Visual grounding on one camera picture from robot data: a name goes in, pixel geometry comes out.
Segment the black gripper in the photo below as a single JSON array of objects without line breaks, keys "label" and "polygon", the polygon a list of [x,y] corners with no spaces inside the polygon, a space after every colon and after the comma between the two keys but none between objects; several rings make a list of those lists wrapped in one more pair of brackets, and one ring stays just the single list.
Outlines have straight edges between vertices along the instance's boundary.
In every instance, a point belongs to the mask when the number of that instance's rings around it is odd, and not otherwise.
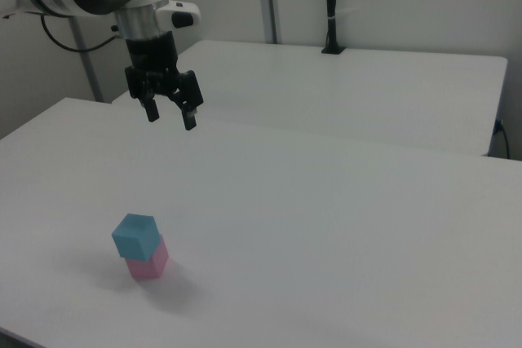
[{"label": "black gripper", "polygon": [[172,32],[143,40],[126,39],[131,66],[125,74],[130,96],[144,108],[149,122],[159,119],[155,95],[163,95],[182,112],[185,130],[197,126],[197,108],[203,104],[196,74],[178,70],[178,53]]}]

